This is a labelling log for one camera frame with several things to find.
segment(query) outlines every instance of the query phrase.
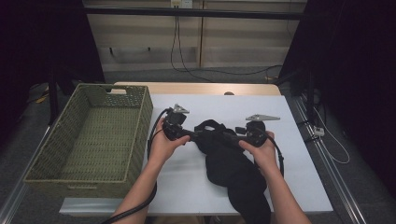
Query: person's left hand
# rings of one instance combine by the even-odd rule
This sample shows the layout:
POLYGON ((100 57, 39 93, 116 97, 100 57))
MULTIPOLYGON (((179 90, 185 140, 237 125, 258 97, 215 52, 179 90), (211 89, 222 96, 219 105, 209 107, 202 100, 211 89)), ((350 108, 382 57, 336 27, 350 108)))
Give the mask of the person's left hand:
POLYGON ((156 134, 153 137, 148 158, 149 161, 155 161, 159 164, 164 164, 173 155, 177 147, 186 144, 190 140, 187 135, 175 141, 169 140, 163 132, 163 120, 164 118, 161 118, 155 128, 156 134))

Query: person's right hand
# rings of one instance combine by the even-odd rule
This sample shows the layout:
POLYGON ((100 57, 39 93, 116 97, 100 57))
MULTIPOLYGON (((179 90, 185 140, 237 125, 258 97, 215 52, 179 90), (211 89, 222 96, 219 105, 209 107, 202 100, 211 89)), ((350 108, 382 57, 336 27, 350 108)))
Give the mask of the person's right hand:
MULTIPOLYGON (((274 133, 268 132, 267 134, 274 138, 274 133)), ((254 147, 253 145, 241 140, 239 146, 250 152, 255 162, 260 166, 263 175, 268 174, 274 169, 277 169, 276 164, 276 151, 274 144, 267 139, 261 147, 254 147)))

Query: basket handle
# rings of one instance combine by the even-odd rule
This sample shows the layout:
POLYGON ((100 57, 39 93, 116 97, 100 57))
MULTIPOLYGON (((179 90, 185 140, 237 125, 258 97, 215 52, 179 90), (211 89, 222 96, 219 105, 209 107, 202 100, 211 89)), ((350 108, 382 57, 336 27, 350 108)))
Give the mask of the basket handle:
POLYGON ((95 185, 67 185, 68 189, 98 189, 95 185))

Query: black fabric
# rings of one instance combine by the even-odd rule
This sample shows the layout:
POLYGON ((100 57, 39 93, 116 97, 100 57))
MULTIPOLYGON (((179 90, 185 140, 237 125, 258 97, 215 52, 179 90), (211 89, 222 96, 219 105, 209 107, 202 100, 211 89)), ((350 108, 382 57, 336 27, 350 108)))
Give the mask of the black fabric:
POLYGON ((210 182, 227 188, 231 205, 247 224, 270 223, 271 210, 263 194, 267 188, 264 177, 243 154, 244 149, 223 137, 223 133, 236 133, 213 119, 204 121, 195 131, 200 132, 195 143, 206 154, 210 182))

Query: forearm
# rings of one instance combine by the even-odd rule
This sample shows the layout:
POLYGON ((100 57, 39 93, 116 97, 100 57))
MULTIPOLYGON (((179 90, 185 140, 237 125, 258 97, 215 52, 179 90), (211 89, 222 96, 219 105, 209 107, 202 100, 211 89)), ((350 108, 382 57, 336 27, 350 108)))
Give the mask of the forearm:
POLYGON ((300 205, 297 204, 285 179, 278 169, 265 174, 274 207, 276 224, 311 223, 300 205))
MULTIPOLYGON (((150 161, 147 163, 113 216, 138 206, 149 197, 162 166, 162 164, 155 164, 150 161)), ((116 223, 144 223, 148 210, 149 207, 147 206, 116 223)))

